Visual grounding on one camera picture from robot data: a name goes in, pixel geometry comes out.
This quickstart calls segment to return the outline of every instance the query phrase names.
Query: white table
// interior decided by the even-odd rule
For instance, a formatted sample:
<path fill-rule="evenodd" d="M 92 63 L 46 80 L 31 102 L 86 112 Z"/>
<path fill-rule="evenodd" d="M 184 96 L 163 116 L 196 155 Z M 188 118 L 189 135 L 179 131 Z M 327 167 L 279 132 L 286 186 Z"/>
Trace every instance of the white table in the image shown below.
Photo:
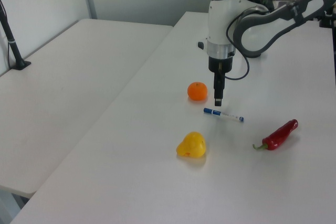
<path fill-rule="evenodd" d="M 213 108 L 213 74 L 197 42 L 207 15 L 186 13 L 13 224 L 333 223 L 336 219 L 336 94 L 331 30 L 308 22 L 251 59 Z M 237 54 L 231 77 L 245 72 Z M 193 81 L 209 88 L 188 100 Z M 275 151 L 252 144 L 291 119 Z M 184 136 L 202 133 L 206 156 L 179 158 Z"/>
<path fill-rule="evenodd" d="M 0 189 L 30 198 L 171 29 L 85 19 L 0 77 Z"/>

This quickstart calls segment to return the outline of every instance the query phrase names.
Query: black stand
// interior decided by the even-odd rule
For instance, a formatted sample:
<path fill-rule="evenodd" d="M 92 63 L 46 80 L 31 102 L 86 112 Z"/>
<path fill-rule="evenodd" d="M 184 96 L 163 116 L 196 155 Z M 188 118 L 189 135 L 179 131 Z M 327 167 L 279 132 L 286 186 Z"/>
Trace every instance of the black stand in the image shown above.
<path fill-rule="evenodd" d="M 24 61 L 22 59 L 20 51 L 19 51 L 19 49 L 16 45 L 14 36 L 12 34 L 12 31 L 9 27 L 7 17 L 5 15 L 5 11 L 3 10 L 1 4 L 0 4 L 0 22 L 1 22 L 2 27 L 4 28 L 5 34 L 7 36 L 8 43 L 11 46 L 12 52 L 13 52 L 15 60 L 16 60 L 16 65 L 13 66 L 12 68 L 16 69 L 16 70 L 23 70 L 24 68 L 29 66 L 31 63 L 29 61 Z"/>

